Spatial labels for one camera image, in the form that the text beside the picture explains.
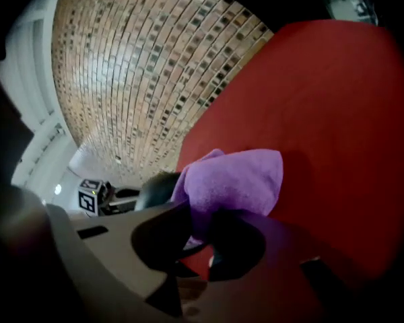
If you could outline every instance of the microfiber towel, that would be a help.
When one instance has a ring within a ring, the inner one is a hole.
[[[225,155],[214,149],[184,168],[172,202],[189,200],[192,237],[205,241],[211,216],[220,208],[267,216],[278,201],[282,180],[283,159],[278,151],[253,149]]]

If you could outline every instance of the red panel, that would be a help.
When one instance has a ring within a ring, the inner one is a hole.
[[[187,135],[178,170],[214,148],[278,149],[272,217],[373,277],[393,259],[404,235],[404,60],[386,30],[330,20],[281,29]]]
[[[208,281],[209,276],[209,259],[213,256],[213,248],[208,245],[204,247],[197,254],[192,256],[182,258],[180,261],[188,266],[190,269],[193,269],[196,273],[201,276],[202,280]]]

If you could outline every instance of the white wall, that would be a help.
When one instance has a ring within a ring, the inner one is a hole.
[[[34,133],[12,184],[51,203],[77,145],[61,112],[53,79],[51,43],[58,0],[32,0],[6,37],[0,82]]]
[[[57,182],[61,185],[61,192],[58,195],[53,195],[51,203],[60,206],[69,214],[81,213],[78,205],[78,186],[82,182],[82,178],[72,172],[69,168]]]

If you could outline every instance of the light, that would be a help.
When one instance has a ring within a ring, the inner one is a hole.
[[[54,193],[55,193],[56,195],[58,195],[58,194],[60,194],[60,192],[61,192],[61,185],[58,184],[58,185],[55,187]]]

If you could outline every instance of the black and white cube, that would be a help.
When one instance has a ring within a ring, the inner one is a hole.
[[[79,208],[90,212],[94,215],[99,215],[97,206],[97,195],[85,190],[78,190]]]
[[[79,185],[79,189],[81,190],[87,190],[87,191],[94,191],[98,192],[100,190],[100,187],[102,185],[101,180],[83,180],[81,184]]]

